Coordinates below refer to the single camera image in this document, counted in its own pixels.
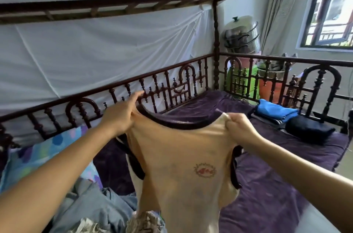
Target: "hand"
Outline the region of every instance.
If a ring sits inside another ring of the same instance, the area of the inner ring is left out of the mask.
[[[111,138],[125,133],[132,126],[131,112],[135,102],[143,93],[143,91],[135,92],[130,96],[129,100],[108,107],[104,112],[99,127],[110,134]]]
[[[263,137],[256,131],[249,119],[243,113],[227,113],[232,119],[227,121],[226,128],[232,138],[245,149],[263,140]]]

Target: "window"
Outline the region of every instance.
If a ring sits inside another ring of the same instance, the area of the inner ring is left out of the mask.
[[[301,47],[353,50],[353,0],[313,0]]]

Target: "purple bedsheet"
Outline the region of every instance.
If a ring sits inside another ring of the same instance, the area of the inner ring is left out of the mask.
[[[168,115],[207,116],[216,108],[223,112],[247,113],[253,106],[220,91],[207,91],[196,100]],[[298,138],[252,119],[254,127],[268,140],[328,170],[333,170],[348,146],[348,136],[334,133],[325,146],[305,144]],[[247,152],[237,158],[237,178],[243,185],[238,198],[220,214],[221,233],[291,233],[298,225],[307,200],[282,180],[264,161]],[[124,154],[109,142],[94,159],[103,186],[120,195],[133,192]]]

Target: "window frame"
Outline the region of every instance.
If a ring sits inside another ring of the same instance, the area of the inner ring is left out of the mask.
[[[302,35],[302,40],[300,43],[300,47],[302,48],[322,48],[322,49],[333,49],[333,50],[353,50],[353,46],[329,46],[329,45],[324,45],[324,44],[334,44],[334,43],[340,43],[340,42],[344,42],[346,41],[352,31],[353,28],[353,10],[351,13],[351,16],[347,22],[345,31],[343,32],[343,35],[341,38],[337,38],[337,39],[329,39],[329,40],[321,40],[320,41],[320,35],[324,26],[324,21],[325,18],[327,16],[327,13],[329,11],[329,7],[330,7],[330,3],[331,0],[321,0],[321,4],[320,7],[318,9],[318,11],[316,12],[317,14],[317,23],[314,29],[314,33],[313,33],[313,37],[311,40],[310,45],[306,45],[306,40],[309,34],[309,29],[311,27],[311,21],[313,19],[313,16],[315,14],[315,7],[317,4],[317,0],[312,0],[311,1],[311,6],[307,15],[307,20],[305,23],[305,30],[304,33]]]

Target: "blue folded clothing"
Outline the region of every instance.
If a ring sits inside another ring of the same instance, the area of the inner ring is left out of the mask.
[[[260,103],[257,106],[256,111],[261,115],[265,115],[276,120],[281,120],[284,123],[289,119],[298,116],[298,110],[294,108],[285,108],[264,99],[260,99]]]

